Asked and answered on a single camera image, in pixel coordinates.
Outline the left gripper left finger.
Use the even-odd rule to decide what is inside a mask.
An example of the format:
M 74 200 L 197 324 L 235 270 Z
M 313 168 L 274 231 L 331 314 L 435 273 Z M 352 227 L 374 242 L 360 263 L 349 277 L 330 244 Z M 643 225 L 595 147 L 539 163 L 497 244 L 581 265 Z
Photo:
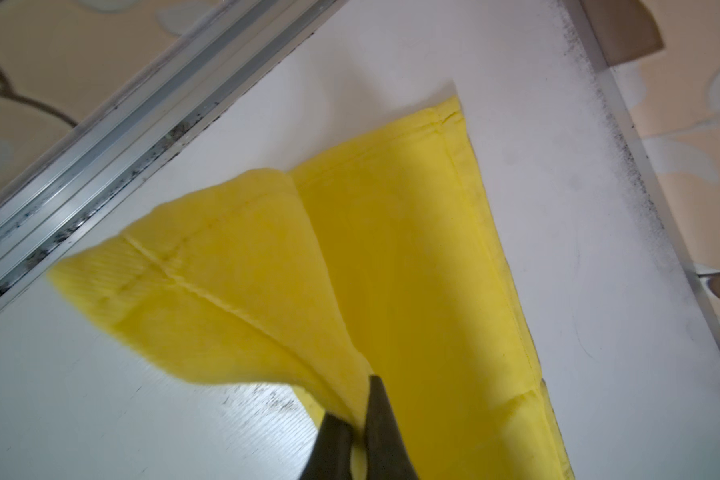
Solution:
M 326 413 L 300 480 L 351 480 L 353 427 Z

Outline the yellow trousers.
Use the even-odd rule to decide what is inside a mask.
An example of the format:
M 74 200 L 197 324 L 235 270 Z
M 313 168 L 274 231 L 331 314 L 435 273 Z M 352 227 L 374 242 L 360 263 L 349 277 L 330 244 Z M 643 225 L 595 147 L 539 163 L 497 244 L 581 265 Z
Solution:
M 457 98 L 162 204 L 49 277 L 186 382 L 288 384 L 362 429 L 380 376 L 423 479 L 573 475 Z

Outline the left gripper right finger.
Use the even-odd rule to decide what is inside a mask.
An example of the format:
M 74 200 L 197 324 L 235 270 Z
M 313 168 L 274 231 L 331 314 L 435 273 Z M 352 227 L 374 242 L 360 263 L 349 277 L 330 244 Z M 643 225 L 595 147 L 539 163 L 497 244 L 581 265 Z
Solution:
M 416 480 L 383 381 L 370 377 L 364 440 L 369 480 Z

